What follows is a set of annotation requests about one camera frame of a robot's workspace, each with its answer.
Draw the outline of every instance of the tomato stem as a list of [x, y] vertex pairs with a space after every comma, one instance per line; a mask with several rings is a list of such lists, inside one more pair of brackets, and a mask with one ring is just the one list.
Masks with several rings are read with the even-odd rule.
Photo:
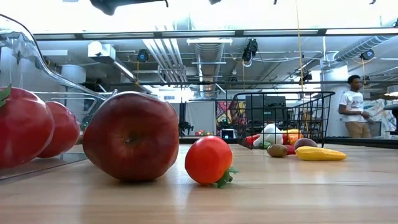
[[231, 173], [237, 174], [238, 172], [239, 171], [234, 167], [230, 167], [227, 171], [224, 172], [221, 179], [216, 182], [217, 188], [222, 189], [228, 182], [232, 182], [233, 177], [231, 177]]
[[0, 107], [6, 104], [6, 98], [11, 94], [11, 83], [7, 88], [0, 91]]

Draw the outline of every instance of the black wire basket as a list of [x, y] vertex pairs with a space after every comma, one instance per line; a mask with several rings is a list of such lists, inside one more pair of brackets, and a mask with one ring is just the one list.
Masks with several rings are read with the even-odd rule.
[[[298, 94], [302, 99], [301, 103], [287, 106], [283, 96], [285, 94]], [[300, 138], [309, 138], [323, 147], [330, 100], [334, 94], [326, 91], [300, 91], [234, 95], [229, 110], [239, 143], [253, 149], [265, 147], [263, 143], [254, 144], [254, 139], [259, 138], [262, 138], [259, 142], [291, 145]]]

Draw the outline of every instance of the khaki pants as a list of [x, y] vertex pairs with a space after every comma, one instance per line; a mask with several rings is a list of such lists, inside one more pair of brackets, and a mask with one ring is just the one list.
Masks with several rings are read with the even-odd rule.
[[352, 138], [372, 138], [368, 124], [365, 122], [346, 122], [346, 127]]

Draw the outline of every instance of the man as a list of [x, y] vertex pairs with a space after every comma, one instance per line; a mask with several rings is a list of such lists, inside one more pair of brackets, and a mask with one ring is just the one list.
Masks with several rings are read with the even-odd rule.
[[341, 96], [338, 112], [343, 115], [343, 121], [352, 138], [371, 138], [366, 123], [371, 116], [363, 110], [363, 95], [358, 92], [361, 88], [360, 77], [358, 75], [350, 76], [348, 84], [351, 89]]

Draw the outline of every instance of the wooden table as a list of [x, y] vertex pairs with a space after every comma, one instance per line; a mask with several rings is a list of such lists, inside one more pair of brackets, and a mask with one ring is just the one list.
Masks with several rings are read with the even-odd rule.
[[305, 162], [231, 147], [240, 173], [225, 189], [197, 186], [180, 146], [149, 184], [120, 184], [82, 161], [0, 185], [0, 223], [398, 223], [397, 150], [329, 145], [347, 160]]

